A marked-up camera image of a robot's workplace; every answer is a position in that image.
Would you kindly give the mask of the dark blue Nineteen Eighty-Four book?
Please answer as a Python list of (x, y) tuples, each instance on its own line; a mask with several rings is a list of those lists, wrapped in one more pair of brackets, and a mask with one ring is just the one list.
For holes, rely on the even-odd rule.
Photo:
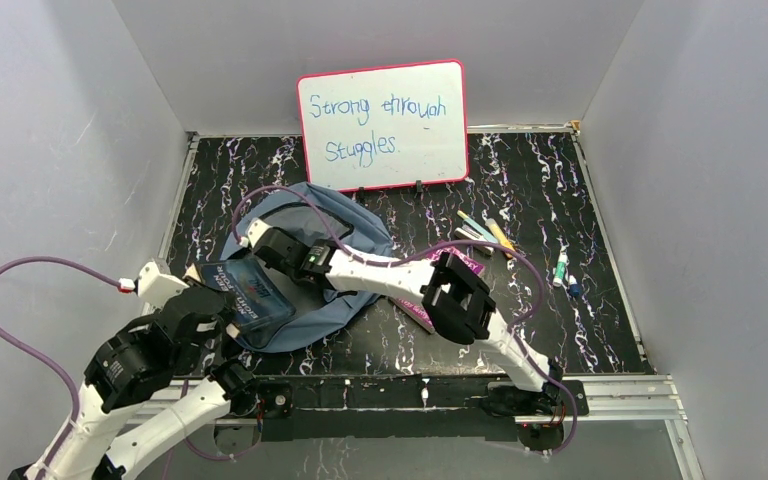
[(233, 298), (232, 336), (246, 348), (264, 350), (296, 315), (296, 307), (251, 256), (193, 263), (185, 277)]

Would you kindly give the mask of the blue student backpack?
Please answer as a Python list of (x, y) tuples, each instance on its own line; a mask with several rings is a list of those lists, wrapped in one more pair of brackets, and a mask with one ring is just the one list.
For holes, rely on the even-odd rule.
[(285, 353), (346, 326), (378, 297), (327, 280), (346, 248), (389, 258), (393, 241), (378, 216), (338, 191), (300, 182), (268, 194), (235, 221), (220, 255), (238, 300), (230, 337)]

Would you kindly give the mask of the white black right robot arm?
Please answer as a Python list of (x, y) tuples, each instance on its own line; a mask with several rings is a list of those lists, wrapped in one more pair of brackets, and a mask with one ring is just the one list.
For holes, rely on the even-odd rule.
[(445, 248), (436, 259), (410, 260), (342, 248), (332, 240), (306, 245), (289, 232), (256, 220), (245, 234), (252, 252), (270, 269), (304, 286), (367, 292), (421, 305), (442, 338), (476, 345), (523, 392), (520, 413), (560, 409), (560, 373), (548, 357), (530, 347), (500, 312), (489, 286)]

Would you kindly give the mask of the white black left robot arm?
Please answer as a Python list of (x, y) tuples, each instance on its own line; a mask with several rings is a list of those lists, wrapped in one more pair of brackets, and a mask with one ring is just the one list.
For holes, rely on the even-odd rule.
[(210, 367), (198, 385), (130, 431), (152, 396), (193, 368), (203, 342), (234, 316), (228, 292), (191, 284), (154, 313), (103, 343), (76, 391), (77, 408), (42, 457), (12, 479), (135, 479), (189, 434), (228, 414), (246, 416), (259, 400), (254, 375), (236, 361)]

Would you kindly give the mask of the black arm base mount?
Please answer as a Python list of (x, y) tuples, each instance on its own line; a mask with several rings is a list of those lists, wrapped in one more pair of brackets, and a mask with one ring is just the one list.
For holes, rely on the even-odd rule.
[(266, 442), (478, 437), (552, 452), (589, 412), (572, 379), (529, 392), (500, 375), (270, 376), (216, 428)]

